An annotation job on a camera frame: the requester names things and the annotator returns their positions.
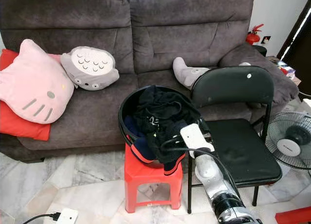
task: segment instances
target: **pink cat pillow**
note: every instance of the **pink cat pillow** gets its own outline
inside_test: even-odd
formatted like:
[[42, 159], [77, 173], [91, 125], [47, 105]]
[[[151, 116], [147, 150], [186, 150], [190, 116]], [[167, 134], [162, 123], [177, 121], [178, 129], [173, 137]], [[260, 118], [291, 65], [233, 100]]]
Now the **pink cat pillow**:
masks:
[[0, 100], [28, 121], [56, 121], [73, 90], [62, 66], [30, 39], [22, 42], [14, 62], [0, 71]]

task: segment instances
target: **sofa backrest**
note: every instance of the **sofa backrest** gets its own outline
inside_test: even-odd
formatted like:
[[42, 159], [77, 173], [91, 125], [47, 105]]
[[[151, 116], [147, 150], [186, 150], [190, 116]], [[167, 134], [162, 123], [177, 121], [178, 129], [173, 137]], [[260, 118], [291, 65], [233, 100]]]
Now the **sofa backrest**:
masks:
[[216, 66], [245, 42], [253, 0], [129, 0], [136, 73]]
[[120, 73], [134, 73], [128, 0], [0, 0], [6, 48], [30, 38], [48, 53], [77, 46], [109, 51]]

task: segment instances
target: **wall outlet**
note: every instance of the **wall outlet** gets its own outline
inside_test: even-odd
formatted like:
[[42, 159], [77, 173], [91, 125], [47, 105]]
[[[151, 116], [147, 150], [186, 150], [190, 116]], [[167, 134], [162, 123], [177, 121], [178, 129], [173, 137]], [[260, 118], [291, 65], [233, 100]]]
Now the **wall outlet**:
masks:
[[78, 211], [70, 208], [65, 208], [61, 212], [57, 224], [74, 224], [78, 217]]
[[261, 44], [267, 44], [270, 40], [271, 36], [265, 36], [262, 38]]

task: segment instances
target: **black folding chair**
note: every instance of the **black folding chair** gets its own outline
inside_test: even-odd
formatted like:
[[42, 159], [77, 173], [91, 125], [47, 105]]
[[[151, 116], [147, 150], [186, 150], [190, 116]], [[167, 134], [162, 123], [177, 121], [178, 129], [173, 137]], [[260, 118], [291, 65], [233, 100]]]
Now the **black folding chair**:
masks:
[[[262, 103], [266, 112], [251, 124], [245, 119], [207, 121], [215, 151], [232, 174], [237, 187], [255, 187], [253, 206], [257, 205], [260, 185], [279, 180], [282, 171], [265, 146], [274, 85], [270, 74], [255, 66], [212, 69], [194, 84], [191, 98], [197, 107], [218, 103]], [[254, 127], [262, 123], [261, 136]], [[188, 213], [191, 213], [192, 158], [188, 167]]]

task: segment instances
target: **sofa armrest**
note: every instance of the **sofa armrest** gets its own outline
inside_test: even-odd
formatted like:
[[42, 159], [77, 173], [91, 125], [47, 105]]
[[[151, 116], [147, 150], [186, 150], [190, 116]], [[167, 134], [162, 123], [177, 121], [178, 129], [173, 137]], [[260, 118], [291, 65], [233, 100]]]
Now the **sofa armrest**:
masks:
[[298, 95], [298, 87], [286, 77], [282, 71], [266, 57], [262, 56], [255, 48], [244, 43], [228, 52], [219, 62], [219, 67], [237, 66], [242, 62], [266, 69], [272, 76], [275, 90], [275, 104], [287, 103]]

